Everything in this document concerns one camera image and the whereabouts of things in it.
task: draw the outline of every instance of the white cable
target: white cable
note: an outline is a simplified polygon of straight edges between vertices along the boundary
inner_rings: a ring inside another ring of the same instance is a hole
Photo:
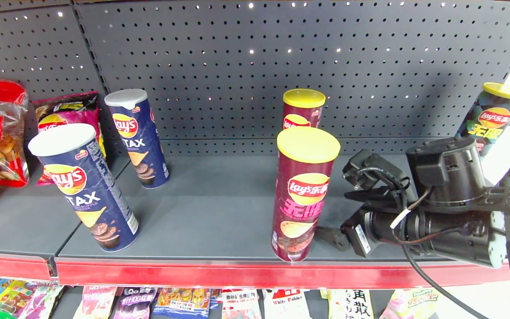
[[[398,214],[397,217],[393,220],[393,222],[391,222],[391,230],[394,230],[399,225],[401,220],[405,219],[409,212],[411,212],[411,210],[405,208],[405,210]]]

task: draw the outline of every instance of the yellow plastic lid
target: yellow plastic lid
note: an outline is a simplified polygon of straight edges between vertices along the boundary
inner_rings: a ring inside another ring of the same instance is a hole
[[[283,94],[283,101],[294,107],[313,109],[324,105],[326,96],[313,89],[290,89]]]
[[[333,135],[306,126],[281,131],[277,136],[277,147],[286,157],[309,164],[333,161],[340,153],[340,142]]]
[[[483,84],[483,90],[498,97],[510,99],[510,85],[504,85],[495,82],[486,82]]]

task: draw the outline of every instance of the red shelf edge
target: red shelf edge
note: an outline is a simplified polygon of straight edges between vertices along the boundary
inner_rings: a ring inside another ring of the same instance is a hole
[[[47,261],[38,256],[0,254],[0,277],[51,281]]]
[[[55,259],[63,285],[155,285],[172,287],[255,287],[397,289],[428,284],[405,262],[240,263]],[[507,265],[491,269],[458,262],[420,263],[440,285],[510,280]]]

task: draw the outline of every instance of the red lay's can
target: red lay's can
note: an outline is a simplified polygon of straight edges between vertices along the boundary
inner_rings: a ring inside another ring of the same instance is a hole
[[[293,127],[279,133],[277,147],[271,246],[282,260],[297,262],[310,252],[340,142],[321,129]]]
[[[486,82],[458,129],[458,136],[475,139],[480,156],[485,156],[510,122],[510,86]]]
[[[283,129],[318,127],[326,96],[313,89],[290,89],[283,94]]]
[[[139,223],[105,163],[93,126],[52,127],[28,147],[103,250],[117,252],[135,241]]]

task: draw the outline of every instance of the blue lay's stax can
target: blue lay's stax can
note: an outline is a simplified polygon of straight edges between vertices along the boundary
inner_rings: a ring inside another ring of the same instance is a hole
[[[105,163],[93,126],[60,125],[39,132],[28,147],[103,250],[117,252],[135,241],[139,223]]]
[[[155,117],[143,89],[122,89],[108,94],[105,103],[127,148],[131,163],[145,188],[157,188],[168,181]]]

